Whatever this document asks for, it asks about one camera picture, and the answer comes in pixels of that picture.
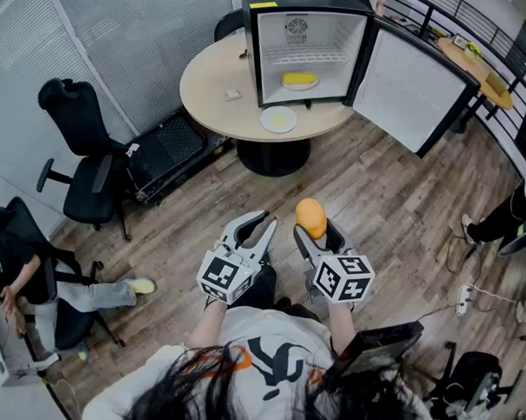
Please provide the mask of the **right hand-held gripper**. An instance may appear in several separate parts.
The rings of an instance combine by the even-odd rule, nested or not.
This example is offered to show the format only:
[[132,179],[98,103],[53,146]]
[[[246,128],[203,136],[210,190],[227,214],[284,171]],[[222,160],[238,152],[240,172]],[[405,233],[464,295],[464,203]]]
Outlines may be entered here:
[[300,224],[293,237],[304,260],[310,264],[305,286],[310,303],[357,303],[367,296],[375,278],[375,271],[366,256],[357,255],[348,233],[339,224],[327,219],[326,252],[322,254],[317,240]]

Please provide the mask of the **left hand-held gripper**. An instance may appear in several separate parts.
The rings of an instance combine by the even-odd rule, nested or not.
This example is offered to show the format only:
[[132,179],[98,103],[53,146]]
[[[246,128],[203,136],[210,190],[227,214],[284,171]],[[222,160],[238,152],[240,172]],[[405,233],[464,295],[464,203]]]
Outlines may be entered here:
[[251,211],[226,225],[196,276],[204,295],[232,305],[252,287],[277,228],[275,217],[266,222],[269,214],[267,210]]

